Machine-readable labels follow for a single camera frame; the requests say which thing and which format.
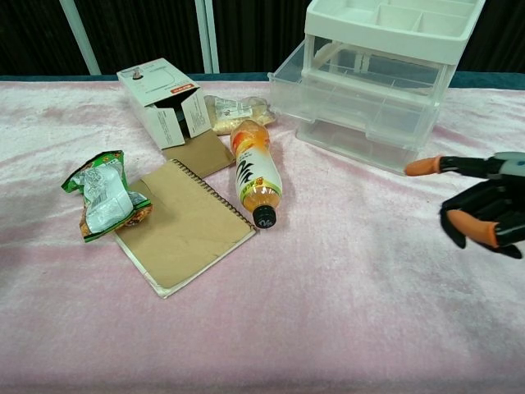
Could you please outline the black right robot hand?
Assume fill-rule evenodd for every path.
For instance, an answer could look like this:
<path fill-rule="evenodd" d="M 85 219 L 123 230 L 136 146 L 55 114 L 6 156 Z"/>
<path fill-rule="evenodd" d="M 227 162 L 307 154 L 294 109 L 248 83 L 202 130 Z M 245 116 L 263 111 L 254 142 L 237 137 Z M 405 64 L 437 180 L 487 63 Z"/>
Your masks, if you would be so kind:
<path fill-rule="evenodd" d="M 525 241 L 525 152 L 489 158 L 436 156 L 408 164 L 407 176 L 455 172 L 482 181 L 444 201 L 441 227 L 461 249 L 471 240 L 487 250 L 522 259 L 516 246 Z"/>

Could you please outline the clear plastic drawer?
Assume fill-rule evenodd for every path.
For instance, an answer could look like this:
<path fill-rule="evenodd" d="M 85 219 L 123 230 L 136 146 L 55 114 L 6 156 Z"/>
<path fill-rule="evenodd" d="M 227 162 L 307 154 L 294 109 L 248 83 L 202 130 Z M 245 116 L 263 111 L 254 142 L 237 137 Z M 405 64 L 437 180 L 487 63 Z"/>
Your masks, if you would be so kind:
<path fill-rule="evenodd" d="M 325 121 L 300 122 L 296 137 L 340 156 L 396 173 L 402 173 L 419 155 L 417 150 L 371 141 L 362 131 Z"/>
<path fill-rule="evenodd" d="M 304 121 L 416 149 L 436 122 L 444 73 L 435 63 L 307 36 L 269 75 L 271 103 Z"/>

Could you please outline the pink plush cloth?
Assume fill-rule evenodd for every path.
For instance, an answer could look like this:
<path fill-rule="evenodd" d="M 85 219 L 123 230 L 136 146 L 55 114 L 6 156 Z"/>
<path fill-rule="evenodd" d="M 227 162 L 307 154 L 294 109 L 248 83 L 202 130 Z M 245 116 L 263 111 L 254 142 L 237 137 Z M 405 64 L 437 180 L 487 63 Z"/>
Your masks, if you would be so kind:
<path fill-rule="evenodd" d="M 525 260 L 457 248 L 405 177 L 271 130 L 277 224 L 167 299 L 62 182 L 164 158 L 116 82 L 0 82 L 0 394 L 525 394 Z"/>

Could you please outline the orange drink bottle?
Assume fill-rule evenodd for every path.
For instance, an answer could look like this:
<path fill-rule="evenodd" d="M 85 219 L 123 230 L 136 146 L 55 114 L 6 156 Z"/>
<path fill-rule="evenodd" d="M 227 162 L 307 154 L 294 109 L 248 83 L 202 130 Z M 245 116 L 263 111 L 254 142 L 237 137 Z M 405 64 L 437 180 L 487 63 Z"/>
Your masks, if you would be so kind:
<path fill-rule="evenodd" d="M 282 181 L 269 150 L 267 128 L 243 121 L 231 132 L 235 155 L 235 189 L 242 206 L 252 214 L 254 225 L 268 229 L 276 224 Z"/>

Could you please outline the clear bag of beige snacks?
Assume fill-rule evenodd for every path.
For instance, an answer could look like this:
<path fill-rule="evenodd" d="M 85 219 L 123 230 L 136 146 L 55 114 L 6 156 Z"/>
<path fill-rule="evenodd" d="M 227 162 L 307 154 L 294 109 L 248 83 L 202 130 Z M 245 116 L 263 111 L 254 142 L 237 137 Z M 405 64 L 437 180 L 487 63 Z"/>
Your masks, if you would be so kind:
<path fill-rule="evenodd" d="M 233 100 L 206 95 L 204 102 L 212 130 L 217 135 L 229 135 L 246 120 L 255 121 L 262 126 L 269 125 L 276 120 L 276 115 L 264 98 L 252 96 Z"/>

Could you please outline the brown cardboard sheet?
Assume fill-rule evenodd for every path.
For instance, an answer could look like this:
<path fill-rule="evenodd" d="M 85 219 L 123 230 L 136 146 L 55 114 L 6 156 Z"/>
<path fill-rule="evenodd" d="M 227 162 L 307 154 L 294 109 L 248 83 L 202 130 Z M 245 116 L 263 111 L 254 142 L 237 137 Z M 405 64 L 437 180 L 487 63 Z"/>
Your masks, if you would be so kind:
<path fill-rule="evenodd" d="M 185 140 L 183 145 L 164 149 L 164 157 L 177 160 L 201 178 L 229 167 L 235 158 L 214 131 Z"/>

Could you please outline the brown spiral notebook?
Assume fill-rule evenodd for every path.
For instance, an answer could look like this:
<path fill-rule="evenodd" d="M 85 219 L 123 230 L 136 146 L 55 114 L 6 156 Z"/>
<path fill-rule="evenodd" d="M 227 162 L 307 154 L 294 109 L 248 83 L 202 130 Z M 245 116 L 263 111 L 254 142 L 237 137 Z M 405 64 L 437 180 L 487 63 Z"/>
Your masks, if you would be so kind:
<path fill-rule="evenodd" d="M 255 226 L 186 165 L 171 160 L 130 187 L 152 212 L 116 242 L 163 299 L 255 235 Z"/>

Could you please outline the white metal pole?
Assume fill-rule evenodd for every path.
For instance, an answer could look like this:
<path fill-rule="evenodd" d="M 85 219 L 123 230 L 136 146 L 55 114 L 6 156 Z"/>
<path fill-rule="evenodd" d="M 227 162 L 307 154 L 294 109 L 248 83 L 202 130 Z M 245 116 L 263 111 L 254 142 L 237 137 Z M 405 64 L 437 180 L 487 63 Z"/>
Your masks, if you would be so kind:
<path fill-rule="evenodd" d="M 59 2 L 89 74 L 91 76 L 102 75 L 97 58 L 95 57 L 92 45 L 85 30 L 84 23 L 75 4 L 75 0 L 59 0 Z"/>
<path fill-rule="evenodd" d="M 206 74 L 220 73 L 217 35 L 212 0 L 194 0 L 199 39 Z"/>

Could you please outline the white cardboard box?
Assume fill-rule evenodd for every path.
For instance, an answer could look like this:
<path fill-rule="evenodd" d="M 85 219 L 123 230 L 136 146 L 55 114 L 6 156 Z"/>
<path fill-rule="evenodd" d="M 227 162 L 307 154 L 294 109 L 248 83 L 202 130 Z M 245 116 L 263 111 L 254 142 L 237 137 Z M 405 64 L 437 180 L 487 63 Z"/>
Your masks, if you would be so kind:
<path fill-rule="evenodd" d="M 183 145 L 211 129 L 199 84 L 164 58 L 119 71 L 135 116 L 160 149 Z"/>

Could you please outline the green snack bag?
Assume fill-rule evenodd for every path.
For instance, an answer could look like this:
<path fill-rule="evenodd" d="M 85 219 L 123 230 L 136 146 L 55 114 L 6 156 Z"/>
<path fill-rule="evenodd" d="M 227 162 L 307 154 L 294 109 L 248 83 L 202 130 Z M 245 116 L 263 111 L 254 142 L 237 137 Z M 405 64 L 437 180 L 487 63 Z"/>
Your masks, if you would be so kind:
<path fill-rule="evenodd" d="M 153 211 L 150 199 L 129 189 L 121 150 L 94 156 L 67 177 L 62 189 L 83 196 L 80 232 L 84 242 L 134 226 Z"/>

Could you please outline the black curtain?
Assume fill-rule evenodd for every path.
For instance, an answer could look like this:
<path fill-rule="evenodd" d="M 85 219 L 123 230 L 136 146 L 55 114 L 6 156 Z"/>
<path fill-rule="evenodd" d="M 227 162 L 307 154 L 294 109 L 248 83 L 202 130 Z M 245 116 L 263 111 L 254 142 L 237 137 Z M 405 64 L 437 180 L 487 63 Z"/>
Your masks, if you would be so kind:
<path fill-rule="evenodd" d="M 212 0 L 222 72 L 274 71 L 304 38 L 311 0 Z M 100 71 L 163 57 L 204 70 L 194 0 L 74 0 Z M 486 0 L 462 71 L 525 73 L 525 0 Z M 0 0 L 0 75 L 88 73 L 59 0 Z"/>

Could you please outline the white plastic drawer unit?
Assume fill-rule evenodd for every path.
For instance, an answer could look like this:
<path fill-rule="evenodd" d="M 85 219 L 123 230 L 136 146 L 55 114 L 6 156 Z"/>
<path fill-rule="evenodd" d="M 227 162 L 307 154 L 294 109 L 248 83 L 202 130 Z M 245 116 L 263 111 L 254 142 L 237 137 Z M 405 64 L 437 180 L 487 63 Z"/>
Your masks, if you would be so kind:
<path fill-rule="evenodd" d="M 442 66 L 445 73 L 441 105 L 484 3 L 485 0 L 313 0 L 306 14 L 305 38 L 321 37 Z"/>

